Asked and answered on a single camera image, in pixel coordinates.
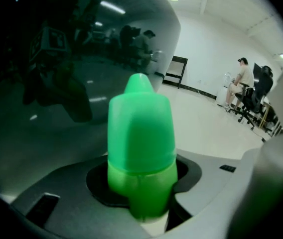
black office chair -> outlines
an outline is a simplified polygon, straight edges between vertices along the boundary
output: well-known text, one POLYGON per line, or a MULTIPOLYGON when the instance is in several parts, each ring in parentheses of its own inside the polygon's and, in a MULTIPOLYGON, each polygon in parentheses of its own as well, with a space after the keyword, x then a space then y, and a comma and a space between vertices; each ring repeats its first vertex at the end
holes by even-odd
POLYGON ((243 86, 242 93, 237 93, 236 97, 240 100, 244 106, 242 107, 242 111, 238 111, 235 109, 230 109, 228 112, 234 112, 235 114, 241 114, 241 118, 238 119, 238 122, 241 122, 243 117, 248 120, 248 124, 252 125, 251 130, 255 128, 255 125, 249 118, 249 112, 253 112, 258 114, 262 110, 261 101, 263 97, 265 97, 270 91, 273 80, 271 74, 269 74, 268 70, 265 70, 264 73, 260 76, 259 82, 255 85, 255 90, 253 88, 249 88, 247 84, 240 83, 243 86))

black slot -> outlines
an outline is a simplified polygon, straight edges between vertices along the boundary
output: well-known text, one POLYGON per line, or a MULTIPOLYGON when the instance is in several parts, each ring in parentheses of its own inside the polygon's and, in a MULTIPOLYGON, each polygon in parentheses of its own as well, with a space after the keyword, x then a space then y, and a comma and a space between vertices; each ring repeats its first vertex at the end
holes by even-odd
POLYGON ((27 213, 26 218, 39 227, 44 227, 58 200, 58 196, 45 194, 27 213))
POLYGON ((220 166, 219 168, 222 169, 222 170, 231 172, 231 173, 235 172, 235 170, 236 170, 235 167, 230 166, 230 165, 222 165, 222 166, 220 166))

computer monitor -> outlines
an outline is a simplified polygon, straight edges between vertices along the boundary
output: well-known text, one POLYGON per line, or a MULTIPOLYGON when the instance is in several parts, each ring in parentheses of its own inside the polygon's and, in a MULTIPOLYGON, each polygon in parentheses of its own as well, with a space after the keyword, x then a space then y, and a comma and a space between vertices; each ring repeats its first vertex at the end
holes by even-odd
POLYGON ((262 74, 262 68, 255 63, 255 66, 253 67, 254 85, 257 82, 259 82, 259 78, 261 74, 262 74))

green bottle cap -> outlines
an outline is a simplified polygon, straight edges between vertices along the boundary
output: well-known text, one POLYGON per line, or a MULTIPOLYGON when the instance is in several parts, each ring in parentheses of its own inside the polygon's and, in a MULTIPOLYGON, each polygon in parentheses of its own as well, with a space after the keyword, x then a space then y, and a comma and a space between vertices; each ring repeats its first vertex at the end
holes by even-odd
POLYGON ((111 99, 108 161, 129 173, 152 173, 176 159, 170 103, 153 91, 144 74, 130 77, 125 92, 111 99))

white wall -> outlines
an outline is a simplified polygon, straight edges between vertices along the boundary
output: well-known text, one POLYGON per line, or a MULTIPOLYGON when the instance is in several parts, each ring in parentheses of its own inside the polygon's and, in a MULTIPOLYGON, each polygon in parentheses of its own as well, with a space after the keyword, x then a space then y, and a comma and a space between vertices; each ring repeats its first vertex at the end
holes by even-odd
POLYGON ((217 95, 226 72, 237 76, 241 57, 247 58, 252 70, 254 63, 270 66, 276 84, 281 74, 279 64, 245 33, 219 19, 177 16, 181 33, 174 55, 188 58, 182 84, 217 95))

